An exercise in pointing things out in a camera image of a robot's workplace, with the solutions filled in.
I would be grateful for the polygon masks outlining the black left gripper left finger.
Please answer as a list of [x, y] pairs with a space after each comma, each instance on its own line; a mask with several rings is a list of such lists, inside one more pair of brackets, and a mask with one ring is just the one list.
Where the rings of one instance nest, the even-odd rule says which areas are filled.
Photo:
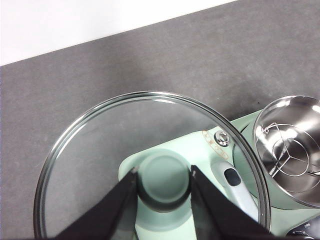
[[56, 240], [135, 240], [138, 170], [131, 169], [107, 195], [75, 220]]

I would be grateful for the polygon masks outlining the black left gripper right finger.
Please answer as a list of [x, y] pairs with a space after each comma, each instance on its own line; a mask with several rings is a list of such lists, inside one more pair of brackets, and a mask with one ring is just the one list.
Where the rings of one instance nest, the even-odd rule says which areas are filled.
[[196, 166], [190, 169], [191, 210], [198, 240], [287, 240], [229, 201]]

